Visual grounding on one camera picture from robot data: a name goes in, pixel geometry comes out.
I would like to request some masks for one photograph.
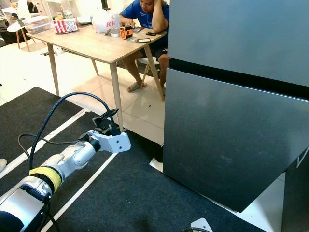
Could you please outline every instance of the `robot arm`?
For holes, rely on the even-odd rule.
[[[128,135],[124,132],[111,135],[109,123],[102,125],[105,122],[102,116],[94,122],[100,126],[30,170],[29,176],[0,197],[1,232],[35,231],[48,211],[52,195],[68,176],[85,167],[97,151],[118,153],[131,148]]]

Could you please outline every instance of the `smartphone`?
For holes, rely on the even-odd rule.
[[[156,35],[156,33],[154,33],[154,32],[147,32],[147,33],[146,33],[146,35],[155,36],[155,35]]]
[[[148,42],[151,42],[151,39],[149,39],[149,38],[137,39],[136,42],[139,43],[139,44],[141,44],[141,43],[148,43]]]
[[[139,33],[141,30],[143,30],[144,29],[144,27],[135,27],[134,29],[133,29],[133,33]]]

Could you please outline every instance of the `red and white box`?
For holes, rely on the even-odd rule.
[[[53,27],[56,34],[64,34],[78,30],[76,18],[53,20]]]

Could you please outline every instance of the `stacked plastic container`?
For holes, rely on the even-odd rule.
[[[23,21],[27,32],[36,34],[51,28],[50,20],[47,16],[38,16],[34,18],[25,19]]]

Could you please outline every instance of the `plastic bag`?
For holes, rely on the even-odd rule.
[[[98,11],[92,18],[96,33],[106,33],[108,30],[120,27],[120,16],[113,11]]]

